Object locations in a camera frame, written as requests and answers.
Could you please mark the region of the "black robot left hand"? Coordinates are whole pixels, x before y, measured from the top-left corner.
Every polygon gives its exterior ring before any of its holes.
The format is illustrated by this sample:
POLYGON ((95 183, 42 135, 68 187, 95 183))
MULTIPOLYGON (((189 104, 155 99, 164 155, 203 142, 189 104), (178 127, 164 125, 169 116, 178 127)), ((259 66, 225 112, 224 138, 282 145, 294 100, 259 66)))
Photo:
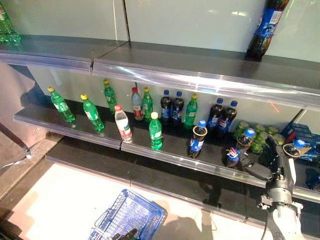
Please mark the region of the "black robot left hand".
POLYGON ((121 235, 120 233, 115 234, 111 239, 112 240, 136 240, 135 235, 138 232, 136 228, 133 228, 129 232, 121 235))

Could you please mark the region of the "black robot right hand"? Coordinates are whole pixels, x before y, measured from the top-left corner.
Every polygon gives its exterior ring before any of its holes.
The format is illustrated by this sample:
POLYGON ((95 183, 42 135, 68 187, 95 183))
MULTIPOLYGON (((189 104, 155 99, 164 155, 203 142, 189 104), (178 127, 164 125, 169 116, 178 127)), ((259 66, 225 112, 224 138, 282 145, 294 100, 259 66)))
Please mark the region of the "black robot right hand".
POLYGON ((290 164, 283 147, 273 136, 269 135, 265 142, 264 155, 269 165, 263 166, 242 155, 240 163, 244 171, 265 181, 266 190, 282 188, 292 193, 295 185, 295 166, 290 164))

